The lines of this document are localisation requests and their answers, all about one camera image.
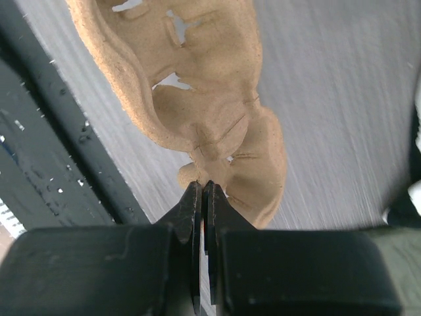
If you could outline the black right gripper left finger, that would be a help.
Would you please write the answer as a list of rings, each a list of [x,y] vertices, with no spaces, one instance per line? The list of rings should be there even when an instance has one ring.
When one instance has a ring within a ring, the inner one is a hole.
[[[201,185],[155,224],[39,228],[1,264],[2,315],[199,315]]]

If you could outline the brown pulp cup carrier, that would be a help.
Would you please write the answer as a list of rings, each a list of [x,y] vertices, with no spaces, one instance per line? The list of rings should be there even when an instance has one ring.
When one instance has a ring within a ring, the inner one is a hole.
[[[69,1],[76,30],[132,122],[187,153],[178,172],[213,181],[264,228],[279,208],[286,154],[277,116],[261,105],[262,44],[252,1]]]

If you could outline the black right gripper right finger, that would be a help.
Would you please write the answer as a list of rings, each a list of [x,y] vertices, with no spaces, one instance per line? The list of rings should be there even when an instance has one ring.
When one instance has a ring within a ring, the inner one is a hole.
[[[400,315],[384,257],[363,232],[259,230],[209,182],[210,301],[218,315]]]

